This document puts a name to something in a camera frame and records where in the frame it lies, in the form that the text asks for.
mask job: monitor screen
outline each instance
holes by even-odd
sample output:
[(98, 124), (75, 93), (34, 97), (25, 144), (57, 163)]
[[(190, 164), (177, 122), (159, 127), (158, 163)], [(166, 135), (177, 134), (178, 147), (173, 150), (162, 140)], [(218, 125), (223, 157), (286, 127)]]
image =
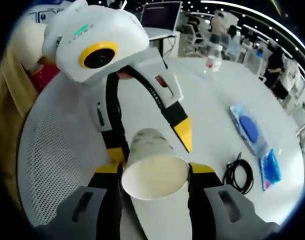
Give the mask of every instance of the monitor screen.
[(142, 26), (174, 31), (181, 5), (181, 1), (146, 4), (141, 15)]

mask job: ceiling light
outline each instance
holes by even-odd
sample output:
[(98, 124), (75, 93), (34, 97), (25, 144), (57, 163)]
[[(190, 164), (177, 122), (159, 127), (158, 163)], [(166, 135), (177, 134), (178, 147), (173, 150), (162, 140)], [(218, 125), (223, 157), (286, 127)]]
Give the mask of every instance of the ceiling light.
[(200, 2), (203, 3), (203, 4), (220, 4), (220, 5), (235, 7), (235, 8), (243, 9), (243, 10), (249, 11), (251, 13), (257, 14), (258, 16), (261, 16), (262, 18), (265, 18), (265, 19), (271, 21), (272, 23), (276, 24), (278, 27), (283, 29), (285, 32), (287, 32), (290, 36), (292, 36), (305, 49), (304, 43), (295, 34), (293, 34), (288, 28), (286, 28), (284, 25), (280, 24), (278, 21), (274, 20), (273, 18), (271, 18), (271, 17), (269, 17), (269, 16), (267, 16), (267, 15), (265, 15), (265, 14), (259, 12), (259, 11), (256, 11), (256, 10), (251, 9), (249, 7), (246, 7), (246, 6), (242, 6), (242, 5), (238, 5), (238, 4), (230, 3), (230, 2), (224, 2), (224, 1), (201, 0)]

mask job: white round table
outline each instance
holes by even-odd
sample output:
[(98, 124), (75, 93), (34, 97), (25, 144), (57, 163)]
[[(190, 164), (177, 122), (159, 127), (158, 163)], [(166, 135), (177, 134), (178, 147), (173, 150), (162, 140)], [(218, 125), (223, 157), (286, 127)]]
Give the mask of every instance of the white round table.
[[(187, 153), (162, 116), (148, 91), (136, 80), (120, 81), (118, 98), (129, 143), (143, 128), (159, 130), (187, 162), (212, 167), (219, 178), (239, 152), (252, 167), (254, 185), (246, 195), (259, 217), (281, 224), (299, 201), (304, 186), (304, 162), (296, 138), (296, 125), (265, 85), (244, 65), (223, 61), (215, 79), (205, 79), (205, 59), (173, 58), (166, 61), (181, 86), (181, 102), (192, 123), (192, 152)], [(253, 156), (228, 115), (228, 107), (244, 104), (275, 149), (281, 181), (263, 191), (258, 159)], [(238, 170), (237, 181), (246, 178)]]

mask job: white paper cup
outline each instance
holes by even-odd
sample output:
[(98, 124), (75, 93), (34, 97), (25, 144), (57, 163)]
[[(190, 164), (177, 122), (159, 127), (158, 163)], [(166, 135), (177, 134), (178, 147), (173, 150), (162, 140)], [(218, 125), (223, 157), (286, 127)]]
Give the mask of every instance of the white paper cup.
[(121, 184), (149, 240), (192, 239), (188, 172), (188, 164), (157, 130), (134, 136)]

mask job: water bottle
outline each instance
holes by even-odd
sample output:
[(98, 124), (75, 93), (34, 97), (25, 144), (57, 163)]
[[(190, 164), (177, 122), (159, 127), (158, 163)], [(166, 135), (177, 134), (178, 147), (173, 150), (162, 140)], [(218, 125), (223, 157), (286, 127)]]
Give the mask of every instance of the water bottle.
[(223, 46), (220, 44), (215, 44), (210, 48), (206, 57), (206, 68), (204, 70), (206, 79), (212, 79), (215, 75), (214, 73), (219, 71), (223, 61), (222, 50)]

